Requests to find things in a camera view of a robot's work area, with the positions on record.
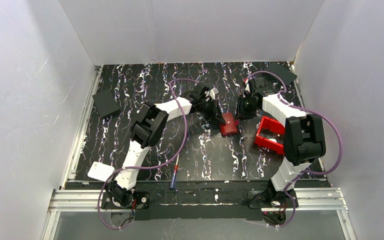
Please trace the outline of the red leather card holder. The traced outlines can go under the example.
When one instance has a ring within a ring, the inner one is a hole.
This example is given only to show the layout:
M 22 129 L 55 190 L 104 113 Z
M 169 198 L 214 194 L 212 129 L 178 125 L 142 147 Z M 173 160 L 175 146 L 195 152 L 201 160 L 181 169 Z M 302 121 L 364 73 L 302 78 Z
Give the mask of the red leather card holder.
M 225 124 L 219 124 L 220 132 L 223 137 L 235 135 L 239 132 L 238 122 L 234 119 L 233 115 L 228 113 L 223 113 L 222 117 L 225 121 Z

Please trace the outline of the red plastic bin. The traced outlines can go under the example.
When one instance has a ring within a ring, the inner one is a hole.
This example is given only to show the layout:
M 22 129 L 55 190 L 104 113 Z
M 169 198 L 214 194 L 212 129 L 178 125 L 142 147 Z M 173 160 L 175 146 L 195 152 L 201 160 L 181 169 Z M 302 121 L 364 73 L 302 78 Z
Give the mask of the red plastic bin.
M 277 120 L 263 116 L 256 132 L 254 144 L 284 155 L 284 126 Z

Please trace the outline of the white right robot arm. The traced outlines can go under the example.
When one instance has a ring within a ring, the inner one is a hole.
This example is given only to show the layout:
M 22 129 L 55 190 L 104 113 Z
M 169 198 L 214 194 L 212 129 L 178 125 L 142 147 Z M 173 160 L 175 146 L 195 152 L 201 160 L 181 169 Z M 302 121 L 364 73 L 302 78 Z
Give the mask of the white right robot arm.
M 289 191 L 294 187 L 295 177 L 326 153 L 323 120 L 268 89 L 263 77 L 245 79 L 242 85 L 245 91 L 238 97 L 235 118 L 253 119 L 257 110 L 262 110 L 284 127 L 284 158 L 267 187 L 272 193 Z

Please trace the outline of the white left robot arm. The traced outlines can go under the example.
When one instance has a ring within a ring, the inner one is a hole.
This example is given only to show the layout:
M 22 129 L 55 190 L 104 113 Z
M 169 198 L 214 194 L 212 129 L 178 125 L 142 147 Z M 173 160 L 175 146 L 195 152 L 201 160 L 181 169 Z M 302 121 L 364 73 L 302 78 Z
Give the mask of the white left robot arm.
M 151 147 L 160 141 L 168 121 L 198 112 L 208 121 L 225 124 L 217 94 L 216 88 L 197 83 L 193 90 L 170 101 L 145 102 L 131 127 L 129 148 L 121 171 L 105 187 L 107 194 L 121 205 L 132 201 L 131 190 L 136 186 L 143 161 Z

